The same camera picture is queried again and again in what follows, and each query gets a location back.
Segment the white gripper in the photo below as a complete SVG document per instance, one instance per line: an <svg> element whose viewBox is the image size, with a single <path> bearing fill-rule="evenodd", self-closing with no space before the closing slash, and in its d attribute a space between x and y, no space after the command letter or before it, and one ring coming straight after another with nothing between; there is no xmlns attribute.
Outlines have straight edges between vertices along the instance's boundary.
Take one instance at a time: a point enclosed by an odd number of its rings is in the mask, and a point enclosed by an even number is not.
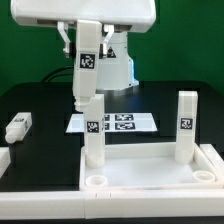
<svg viewBox="0 0 224 224"><path fill-rule="evenodd" d="M69 26L75 28L78 20L104 24L101 58L107 57L107 44L114 34L114 26L119 32L145 33L156 20L155 0L11 0L10 8L13 19L19 25L57 25L67 58L70 57L71 44Z"/></svg>

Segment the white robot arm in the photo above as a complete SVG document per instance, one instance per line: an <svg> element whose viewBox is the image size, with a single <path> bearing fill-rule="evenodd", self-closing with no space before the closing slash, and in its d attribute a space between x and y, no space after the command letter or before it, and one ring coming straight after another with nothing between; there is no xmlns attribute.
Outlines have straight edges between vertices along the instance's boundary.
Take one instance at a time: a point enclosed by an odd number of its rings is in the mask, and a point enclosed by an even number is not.
<svg viewBox="0 0 224 224"><path fill-rule="evenodd" d="M129 32L145 33L156 20L155 0L11 0L13 19L20 25L55 27L68 57L77 47L68 31L79 20L102 24L104 45L97 77L99 91L121 91L138 85L127 51Z"/></svg>

